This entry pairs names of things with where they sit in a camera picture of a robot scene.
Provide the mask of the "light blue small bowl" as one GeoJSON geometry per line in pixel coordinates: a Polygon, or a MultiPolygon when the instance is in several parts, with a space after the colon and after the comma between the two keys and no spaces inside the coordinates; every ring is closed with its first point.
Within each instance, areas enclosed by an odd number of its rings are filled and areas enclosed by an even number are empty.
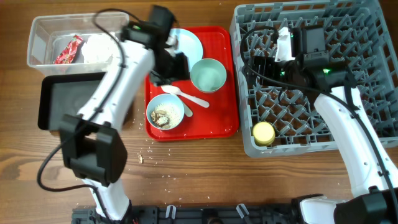
{"type": "Polygon", "coordinates": [[[173,94],[160,94],[147,104],[146,117],[149,124],[161,131],[176,128],[185,116],[182,101],[173,94]]]}

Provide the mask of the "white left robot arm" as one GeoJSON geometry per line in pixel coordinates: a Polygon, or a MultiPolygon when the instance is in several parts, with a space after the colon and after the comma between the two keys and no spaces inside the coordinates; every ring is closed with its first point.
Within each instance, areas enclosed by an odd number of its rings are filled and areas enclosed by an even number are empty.
{"type": "Polygon", "coordinates": [[[95,223],[133,221],[131,201],[124,193],[121,174],[127,150],[119,135],[127,112],[148,78],[157,86],[189,78],[188,59],[170,40],[177,18],[162,6],[153,6],[146,21],[133,17],[121,28],[119,50],[97,89],[79,112],[60,122],[60,144],[65,167],[82,180],[96,202],[95,223]]]}

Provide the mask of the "rice and food scraps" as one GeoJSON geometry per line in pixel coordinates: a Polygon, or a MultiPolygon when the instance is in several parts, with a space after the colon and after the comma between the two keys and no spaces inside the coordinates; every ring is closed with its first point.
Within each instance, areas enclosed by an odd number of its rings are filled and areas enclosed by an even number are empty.
{"type": "Polygon", "coordinates": [[[172,129],[183,118],[182,110],[173,103],[161,103],[150,112],[150,119],[159,129],[172,129]]]}

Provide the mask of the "red snack wrapper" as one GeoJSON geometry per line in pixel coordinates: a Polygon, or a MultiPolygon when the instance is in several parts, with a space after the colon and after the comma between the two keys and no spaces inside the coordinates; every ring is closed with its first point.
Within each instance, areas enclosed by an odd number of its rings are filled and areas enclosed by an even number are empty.
{"type": "Polygon", "coordinates": [[[79,46],[83,43],[83,39],[74,35],[67,46],[62,50],[58,57],[54,60],[54,64],[71,64],[77,54],[79,46]]]}

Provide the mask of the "yellow plastic cup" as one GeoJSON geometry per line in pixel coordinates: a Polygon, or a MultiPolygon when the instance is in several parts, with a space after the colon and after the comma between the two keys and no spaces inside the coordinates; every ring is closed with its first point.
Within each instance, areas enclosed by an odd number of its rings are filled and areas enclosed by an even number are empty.
{"type": "Polygon", "coordinates": [[[258,146],[270,146],[275,140],[275,130],[273,126],[266,121],[255,124],[252,128],[252,135],[254,142],[258,146]]]}

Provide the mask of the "white napkin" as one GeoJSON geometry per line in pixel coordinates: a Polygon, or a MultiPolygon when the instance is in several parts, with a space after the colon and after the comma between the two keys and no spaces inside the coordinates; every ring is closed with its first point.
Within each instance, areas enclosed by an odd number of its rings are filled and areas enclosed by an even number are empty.
{"type": "Polygon", "coordinates": [[[81,48],[84,63],[107,62],[114,52],[115,44],[106,34],[96,34],[88,38],[81,48]]]}

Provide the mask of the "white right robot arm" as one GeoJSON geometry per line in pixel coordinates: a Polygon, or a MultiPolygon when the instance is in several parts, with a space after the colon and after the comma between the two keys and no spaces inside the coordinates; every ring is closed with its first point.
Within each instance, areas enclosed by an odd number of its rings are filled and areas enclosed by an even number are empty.
{"type": "Polygon", "coordinates": [[[317,94],[322,117],[348,171],[353,198],[322,195],[298,200],[304,223],[396,223],[397,167],[383,148],[364,109],[357,81],[344,62],[331,62],[322,26],[272,28],[277,53],[248,72],[277,86],[317,94]]]}

